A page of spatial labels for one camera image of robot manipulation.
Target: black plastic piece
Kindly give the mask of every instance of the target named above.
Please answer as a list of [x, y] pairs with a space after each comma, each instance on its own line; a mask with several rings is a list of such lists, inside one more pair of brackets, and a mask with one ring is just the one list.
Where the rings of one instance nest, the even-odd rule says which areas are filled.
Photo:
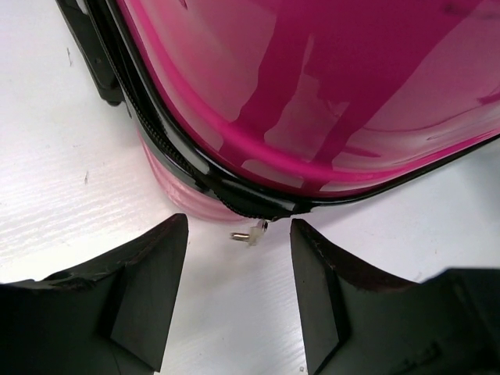
[[160, 371], [187, 241], [178, 214], [42, 281], [0, 285], [0, 373]]
[[99, 95], [110, 105], [119, 105], [124, 100], [123, 92], [95, 33], [90, 17], [81, 11], [77, 0], [56, 1], [85, 58]]
[[304, 220], [292, 222], [291, 254], [309, 374], [500, 374], [500, 270], [414, 284]]

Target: scratch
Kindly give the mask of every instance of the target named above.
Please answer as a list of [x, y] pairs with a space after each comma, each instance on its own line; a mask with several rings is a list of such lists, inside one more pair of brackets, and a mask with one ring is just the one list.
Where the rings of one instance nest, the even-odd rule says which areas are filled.
[[70, 61], [70, 67], [73, 66], [73, 60], [71, 59], [70, 49], [66, 47], [66, 52], [68, 53], [68, 60]]

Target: white surface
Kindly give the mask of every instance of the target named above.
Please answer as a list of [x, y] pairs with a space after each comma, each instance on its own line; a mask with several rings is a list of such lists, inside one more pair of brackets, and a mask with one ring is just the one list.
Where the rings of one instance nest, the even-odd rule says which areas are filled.
[[[0, 281], [41, 279], [176, 212], [125, 108], [99, 99], [55, 2], [2, 0], [0, 35]], [[306, 219], [367, 261], [424, 280], [447, 266], [500, 267], [498, 191], [496, 142]], [[289, 220], [256, 248], [227, 240], [233, 228], [189, 224], [162, 373], [302, 373]]]

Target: pink suitcase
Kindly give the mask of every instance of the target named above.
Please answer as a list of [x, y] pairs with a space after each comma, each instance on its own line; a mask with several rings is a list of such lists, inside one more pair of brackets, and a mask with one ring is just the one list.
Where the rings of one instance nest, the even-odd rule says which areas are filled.
[[207, 219], [366, 198], [500, 134], [498, 0], [58, 1], [160, 184]]

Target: black zipper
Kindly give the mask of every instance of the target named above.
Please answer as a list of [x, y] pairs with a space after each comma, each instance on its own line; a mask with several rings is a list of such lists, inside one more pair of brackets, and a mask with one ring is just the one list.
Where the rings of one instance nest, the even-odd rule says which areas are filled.
[[[93, 4], [92, 5], [89, 5], [88, 4], [88, 0], [85, 0], [85, 3], [87, 5], [87, 8], [90, 9], [90, 12], [89, 12], [89, 16], [90, 16], [90, 19], [91, 19], [91, 22], [92, 22], [92, 25], [94, 26], [94, 29], [96, 30], [96, 33], [98, 35], [98, 38], [99, 38], [99, 41], [101, 42], [101, 45], [104, 49], [104, 52], [106, 54], [106, 57], [109, 61], [109, 64], [111, 65], [113, 71], [115, 72], [115, 75], [116, 75], [116, 79], [118, 80], [118, 82], [120, 83], [120, 86], [123, 90], [123, 93], [126, 95], [127, 97], [127, 103], [130, 103], [130, 105], [133, 107], [134, 109], [134, 112], [137, 116], [137, 119], [139, 120], [139, 122], [141, 123], [141, 125], [143, 126], [143, 128], [145, 129], [145, 132], [147, 133], [147, 135], [152, 139], [153, 143], [155, 145], [157, 145], [157, 147], [159, 148], [159, 150], [161, 152], [164, 152], [166, 153], [175, 163], [177, 163], [179, 166], [181, 166], [189, 175], [191, 175], [191, 177], [196, 180], [197, 183], [201, 183], [203, 185], [207, 185], [205, 183], [204, 178], [202, 178], [202, 180], [200, 180], [200, 178], [195, 178], [196, 176], [199, 175], [198, 171], [196, 171], [192, 166], [191, 164], [177, 151], [177, 149], [171, 144], [171, 142], [168, 140], [168, 137], [166, 136], [166, 134], [161, 131], [161, 130], [158, 130], [158, 127], [154, 125], [154, 123], [152, 123], [149, 119], [148, 119], [148, 116], [146, 116], [143, 111], [141, 110], [141, 106], [138, 104], [138, 102], [134, 99], [134, 95], [132, 94], [134, 90], [132, 87], [131, 87], [131, 79], [130, 79], [130, 74], [127, 74], [129, 76], [129, 79], [125, 79], [123, 77], [123, 74], [120, 72], [120, 69], [118, 68], [118, 66], [115, 64], [115, 61], [113, 60], [113, 56], [112, 54], [109, 52], [109, 48], [107, 47], [105, 41], [103, 40], [102, 38], [102, 35], [101, 35], [101, 29], [98, 27], [98, 24], [96, 23], [95, 21], [95, 14], [96, 12], [99, 11], [99, 9], [95, 9], [95, 8], [98, 8], [97, 7], [94, 7]], [[114, 40], [115, 42], [115, 46], [117, 48], [117, 50], [120, 52], [120, 59], [122, 60], [123, 62], [123, 66], [122, 66], [122, 69], [124, 70], [128, 70], [127, 68], [127, 63], [125, 60], [126, 56], [124, 56], [124, 53], [123, 53], [123, 49], [120, 47], [120, 42], [123, 42], [121, 40], [121, 36], [120, 36], [120, 39], [117, 41], [116, 40], [116, 37], [115, 37], [115, 34], [110, 30], [110, 36], [111, 38]], [[144, 93], [144, 98], [145, 100], [148, 100], [148, 95], [147, 93]], [[157, 123], [161, 123], [160, 119], [157, 117], [157, 115], [155, 114], [156, 116], [156, 122]], [[205, 190], [212, 190], [213, 194], [228, 208], [230, 209], [231, 211], [233, 211], [234, 213], [238, 214], [239, 216], [243, 216], [243, 217], [248, 217], [250, 219], [265, 219], [265, 220], [276, 220], [277, 218], [276, 217], [268, 217], [268, 216], [262, 216], [262, 215], [256, 215], [254, 213], [250, 213], [250, 212], [246, 212], [246, 211], [243, 211], [241, 209], [239, 209], [238, 207], [235, 207], [234, 205], [232, 205], [231, 203], [229, 203], [226, 199], [222, 198], [219, 194], [217, 194], [213, 189], [210, 189], [208, 186], [204, 187]]]

